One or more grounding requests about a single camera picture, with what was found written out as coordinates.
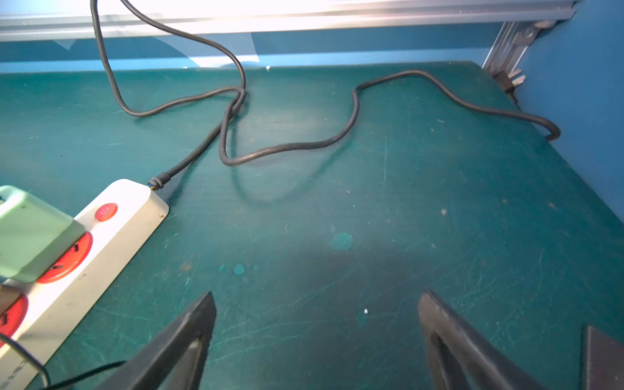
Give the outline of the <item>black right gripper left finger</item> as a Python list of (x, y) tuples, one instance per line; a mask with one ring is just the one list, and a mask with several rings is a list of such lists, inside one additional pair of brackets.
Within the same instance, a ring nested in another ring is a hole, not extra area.
[(99, 389), (198, 389), (208, 358), (217, 310), (205, 293)]

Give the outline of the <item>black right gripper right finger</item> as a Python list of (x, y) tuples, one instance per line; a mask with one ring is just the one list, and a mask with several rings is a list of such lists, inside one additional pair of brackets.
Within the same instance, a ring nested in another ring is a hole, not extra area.
[(431, 290), (419, 300), (419, 320), (436, 389), (542, 389)]

